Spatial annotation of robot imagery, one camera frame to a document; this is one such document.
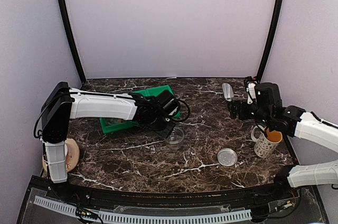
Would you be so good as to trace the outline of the metal scoop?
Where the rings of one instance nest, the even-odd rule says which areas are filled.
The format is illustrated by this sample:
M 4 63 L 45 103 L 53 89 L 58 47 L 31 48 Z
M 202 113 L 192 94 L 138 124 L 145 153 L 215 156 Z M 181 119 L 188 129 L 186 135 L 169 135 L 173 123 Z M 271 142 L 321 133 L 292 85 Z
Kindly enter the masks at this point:
M 222 91 L 224 98 L 227 102 L 231 102 L 234 99 L 233 88 L 229 83 L 222 84 Z

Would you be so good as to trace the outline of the clear plastic container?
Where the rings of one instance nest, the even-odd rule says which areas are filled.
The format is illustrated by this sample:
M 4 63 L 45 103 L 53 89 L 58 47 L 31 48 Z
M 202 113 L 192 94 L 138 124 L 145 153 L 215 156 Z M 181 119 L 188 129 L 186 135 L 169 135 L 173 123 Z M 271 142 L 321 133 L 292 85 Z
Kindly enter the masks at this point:
M 184 140 L 184 131 L 179 127 L 175 127 L 169 137 L 165 140 L 169 147 L 179 147 Z

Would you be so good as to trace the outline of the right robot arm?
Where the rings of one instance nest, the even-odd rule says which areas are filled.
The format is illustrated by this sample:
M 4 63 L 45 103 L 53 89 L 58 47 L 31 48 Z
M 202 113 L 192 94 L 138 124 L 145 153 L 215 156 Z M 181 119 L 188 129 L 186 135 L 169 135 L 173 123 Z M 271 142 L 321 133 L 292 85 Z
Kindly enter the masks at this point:
M 275 83 L 248 80 L 247 100 L 235 100 L 232 87 L 222 85 L 224 98 L 232 119 L 249 120 L 265 125 L 289 137 L 297 137 L 337 151 L 337 125 L 319 118 L 297 106 L 284 107 L 279 87 Z M 280 200 L 290 188 L 330 184 L 337 186 L 337 161 L 313 165 L 287 165 L 274 178 L 269 194 Z

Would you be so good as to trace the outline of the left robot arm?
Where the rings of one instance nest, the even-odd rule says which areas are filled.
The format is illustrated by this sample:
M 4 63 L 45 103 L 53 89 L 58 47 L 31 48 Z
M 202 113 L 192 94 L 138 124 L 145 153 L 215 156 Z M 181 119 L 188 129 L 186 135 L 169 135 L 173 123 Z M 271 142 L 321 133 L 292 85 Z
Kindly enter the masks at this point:
M 157 96 L 140 93 L 107 94 L 82 91 L 59 82 L 43 104 L 34 129 L 34 138 L 44 144 L 47 169 L 53 191 L 63 201 L 74 197 L 74 188 L 68 185 L 65 140 L 69 121 L 79 118 L 114 118 L 137 122 L 163 138 L 173 131 L 180 111 L 180 101 L 167 89 Z

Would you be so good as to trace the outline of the patterned mug yellow inside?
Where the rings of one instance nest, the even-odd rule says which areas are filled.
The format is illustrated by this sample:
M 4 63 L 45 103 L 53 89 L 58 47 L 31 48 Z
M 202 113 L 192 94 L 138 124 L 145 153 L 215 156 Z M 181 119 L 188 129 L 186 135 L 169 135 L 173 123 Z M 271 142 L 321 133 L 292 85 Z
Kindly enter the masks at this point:
M 281 132 L 270 131 L 269 128 L 256 125 L 250 134 L 251 140 L 255 143 L 254 152 L 260 158 L 267 158 L 283 140 Z

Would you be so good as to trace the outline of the clear plastic lid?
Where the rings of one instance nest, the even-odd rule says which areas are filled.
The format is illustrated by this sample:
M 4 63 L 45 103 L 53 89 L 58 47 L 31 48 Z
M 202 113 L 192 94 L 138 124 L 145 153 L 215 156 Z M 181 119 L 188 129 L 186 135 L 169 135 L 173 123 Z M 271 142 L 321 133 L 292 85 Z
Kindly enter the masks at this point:
M 236 164 L 238 156 L 234 150 L 230 148 L 223 148 L 219 150 L 217 159 L 222 166 L 231 167 Z

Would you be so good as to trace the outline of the wooden slice coaster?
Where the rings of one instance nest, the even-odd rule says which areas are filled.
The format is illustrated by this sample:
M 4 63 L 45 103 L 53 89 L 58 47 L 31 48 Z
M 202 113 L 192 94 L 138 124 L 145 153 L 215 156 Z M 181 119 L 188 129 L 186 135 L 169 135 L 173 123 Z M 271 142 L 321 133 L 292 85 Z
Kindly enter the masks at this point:
M 79 163 L 80 149 L 76 141 L 72 138 L 65 140 L 65 166 L 66 172 L 74 170 Z

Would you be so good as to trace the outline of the black front rail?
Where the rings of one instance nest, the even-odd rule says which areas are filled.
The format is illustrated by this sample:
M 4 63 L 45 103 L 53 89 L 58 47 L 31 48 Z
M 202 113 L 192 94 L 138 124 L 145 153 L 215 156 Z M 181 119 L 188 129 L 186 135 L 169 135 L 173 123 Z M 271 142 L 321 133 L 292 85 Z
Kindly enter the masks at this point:
M 25 191 L 24 201 L 34 193 L 72 205 L 112 209 L 115 206 L 140 208 L 199 208 L 229 206 L 235 208 L 266 208 L 272 203 L 280 206 L 290 201 L 298 204 L 301 198 L 299 189 L 285 190 L 267 184 L 246 189 L 225 190 L 201 193 L 139 193 L 90 188 L 75 184 L 52 185 L 39 176 L 32 176 Z

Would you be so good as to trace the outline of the right black frame post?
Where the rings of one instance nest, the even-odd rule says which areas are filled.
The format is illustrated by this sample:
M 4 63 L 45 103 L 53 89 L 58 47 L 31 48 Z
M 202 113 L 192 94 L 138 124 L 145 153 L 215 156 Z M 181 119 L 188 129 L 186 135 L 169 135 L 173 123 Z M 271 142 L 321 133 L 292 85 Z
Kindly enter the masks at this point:
M 256 79 L 261 81 L 268 63 L 268 59 L 270 56 L 271 48 L 273 46 L 273 41 L 275 38 L 277 25 L 279 21 L 280 11 L 283 4 L 283 0 L 275 0 L 273 14 L 271 17 L 270 27 L 267 35 L 266 44 L 262 53 L 261 61 L 259 64 L 259 68 L 257 71 Z

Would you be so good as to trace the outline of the black frame post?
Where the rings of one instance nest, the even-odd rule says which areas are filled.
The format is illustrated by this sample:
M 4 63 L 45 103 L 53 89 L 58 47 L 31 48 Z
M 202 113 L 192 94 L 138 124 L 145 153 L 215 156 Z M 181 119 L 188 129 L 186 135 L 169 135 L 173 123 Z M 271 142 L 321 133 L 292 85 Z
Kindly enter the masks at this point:
M 80 79 L 80 82 L 82 84 L 84 84 L 87 79 L 85 76 L 85 72 L 82 66 L 82 63 L 80 61 L 80 56 L 76 47 L 76 42 L 73 36 L 73 31 L 72 31 L 72 27 L 71 27 L 71 23 L 70 23 L 70 18 L 69 18 L 69 14 L 68 14 L 68 10 L 67 10 L 67 5 L 66 5 L 66 0 L 58 0 L 58 4 L 59 4 L 59 10 L 60 10 L 60 14 L 61 14 L 61 18 L 62 18 L 62 23 L 63 23 L 63 27 L 64 27 L 64 31 L 67 37 L 67 41 L 68 41 L 68 45 L 70 48 L 70 52 L 72 55 L 72 59 L 78 74 L 78 77 Z
M 271 17 L 270 27 L 267 35 L 266 44 L 262 53 L 261 61 L 259 64 L 259 68 L 257 71 L 256 79 L 261 81 L 268 63 L 268 59 L 270 56 L 271 48 L 273 46 L 273 41 L 275 38 L 277 25 L 279 21 L 280 11 L 283 4 L 283 0 L 275 0 L 273 14 Z

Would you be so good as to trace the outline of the left black frame post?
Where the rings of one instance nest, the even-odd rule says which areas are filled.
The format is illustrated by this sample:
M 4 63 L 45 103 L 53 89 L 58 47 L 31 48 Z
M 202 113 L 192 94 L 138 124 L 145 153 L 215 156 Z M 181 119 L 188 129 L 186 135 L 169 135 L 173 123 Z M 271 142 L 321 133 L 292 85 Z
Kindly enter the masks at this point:
M 61 14 L 61 18 L 62 18 L 62 23 L 63 23 L 63 27 L 64 27 L 64 31 L 67 37 L 67 41 L 68 41 L 68 45 L 70 48 L 70 52 L 72 55 L 72 59 L 78 74 L 78 77 L 80 79 L 80 82 L 82 84 L 84 84 L 87 79 L 85 76 L 85 72 L 82 66 L 82 63 L 80 61 L 80 56 L 76 47 L 76 42 L 73 36 L 73 31 L 72 31 L 72 27 L 71 27 L 71 23 L 70 23 L 70 18 L 69 18 L 69 14 L 68 14 L 68 10 L 67 10 L 67 5 L 66 5 L 66 0 L 58 0 L 58 4 L 59 4 L 59 10 L 60 10 L 60 14 Z

